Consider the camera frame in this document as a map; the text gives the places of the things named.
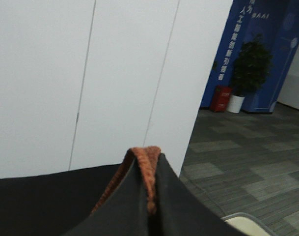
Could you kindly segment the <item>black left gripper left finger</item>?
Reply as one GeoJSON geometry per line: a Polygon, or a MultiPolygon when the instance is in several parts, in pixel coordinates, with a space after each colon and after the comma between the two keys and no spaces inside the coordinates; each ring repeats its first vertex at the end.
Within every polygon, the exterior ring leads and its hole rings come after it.
{"type": "Polygon", "coordinates": [[[114,192],[65,236],[148,236],[146,190],[134,159],[114,192]]]}

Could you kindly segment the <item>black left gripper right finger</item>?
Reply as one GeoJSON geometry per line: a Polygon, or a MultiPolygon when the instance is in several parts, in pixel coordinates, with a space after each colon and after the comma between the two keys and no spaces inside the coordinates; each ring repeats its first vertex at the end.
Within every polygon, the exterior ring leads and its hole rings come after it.
{"type": "Polygon", "coordinates": [[[156,169],[157,213],[150,220],[151,236],[243,236],[204,206],[179,180],[166,156],[156,169]]]}

